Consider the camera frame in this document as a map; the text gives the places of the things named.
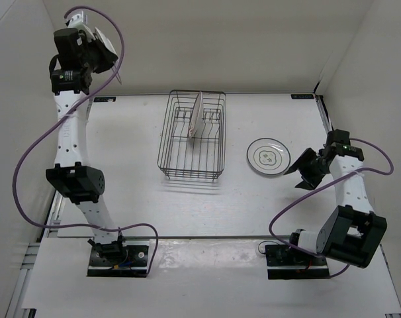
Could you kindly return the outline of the green rimmed white plate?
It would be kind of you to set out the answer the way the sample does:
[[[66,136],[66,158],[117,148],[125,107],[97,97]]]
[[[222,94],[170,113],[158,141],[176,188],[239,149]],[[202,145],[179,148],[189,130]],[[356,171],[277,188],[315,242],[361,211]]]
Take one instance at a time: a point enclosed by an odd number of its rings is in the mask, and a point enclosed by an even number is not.
[[[290,166],[288,148],[273,138],[258,138],[247,148],[247,162],[255,172],[267,177],[280,176]]]

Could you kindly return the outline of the wire dish rack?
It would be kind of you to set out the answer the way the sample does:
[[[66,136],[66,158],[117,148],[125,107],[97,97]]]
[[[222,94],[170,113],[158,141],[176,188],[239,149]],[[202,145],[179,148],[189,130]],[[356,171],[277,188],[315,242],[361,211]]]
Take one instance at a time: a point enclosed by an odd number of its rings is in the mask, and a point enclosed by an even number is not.
[[[224,171],[226,155],[226,94],[202,91],[203,111],[193,138],[188,128],[196,90],[169,92],[161,131],[157,166],[169,179],[212,181]]]

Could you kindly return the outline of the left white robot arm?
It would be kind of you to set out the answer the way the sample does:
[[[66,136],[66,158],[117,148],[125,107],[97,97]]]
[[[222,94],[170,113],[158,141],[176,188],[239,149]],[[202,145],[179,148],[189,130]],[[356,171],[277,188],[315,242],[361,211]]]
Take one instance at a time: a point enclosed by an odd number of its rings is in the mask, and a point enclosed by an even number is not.
[[[56,31],[54,42],[58,54],[52,58],[49,72],[60,127],[54,167],[46,170],[46,179],[92,225],[89,244],[93,250],[120,265],[128,250],[122,234],[111,230],[114,223],[103,199],[105,177],[91,166],[86,139],[91,76],[111,69],[118,57],[99,39],[88,39],[85,31],[76,28]]]

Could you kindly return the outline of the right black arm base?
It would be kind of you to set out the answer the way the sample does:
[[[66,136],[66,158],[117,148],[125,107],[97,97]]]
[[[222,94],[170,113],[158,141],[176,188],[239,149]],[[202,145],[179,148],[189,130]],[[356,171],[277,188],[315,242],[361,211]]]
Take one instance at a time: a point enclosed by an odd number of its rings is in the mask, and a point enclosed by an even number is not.
[[[258,252],[264,256],[269,280],[314,280],[330,276],[325,257],[315,257],[277,241],[259,243]]]

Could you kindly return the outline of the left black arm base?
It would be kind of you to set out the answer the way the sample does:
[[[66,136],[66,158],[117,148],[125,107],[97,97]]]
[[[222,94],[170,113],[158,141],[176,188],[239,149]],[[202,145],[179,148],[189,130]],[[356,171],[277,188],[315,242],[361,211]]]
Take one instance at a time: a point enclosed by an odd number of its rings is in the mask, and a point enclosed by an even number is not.
[[[147,242],[123,242],[122,247],[112,251],[101,251],[95,246],[87,265],[87,277],[98,278],[146,278],[148,275]]]

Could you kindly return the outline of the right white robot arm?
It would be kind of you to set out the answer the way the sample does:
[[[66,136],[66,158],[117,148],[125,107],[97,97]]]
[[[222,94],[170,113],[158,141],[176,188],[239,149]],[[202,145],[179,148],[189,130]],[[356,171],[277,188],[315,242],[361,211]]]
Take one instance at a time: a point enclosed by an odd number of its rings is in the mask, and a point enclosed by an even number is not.
[[[297,188],[313,191],[325,175],[334,180],[336,207],[317,231],[297,229],[290,235],[286,257],[300,265],[318,254],[359,268],[371,262],[387,229],[386,219],[375,214],[367,198],[362,174],[363,151],[349,144],[333,143],[315,152],[307,148],[286,171],[300,172]]]

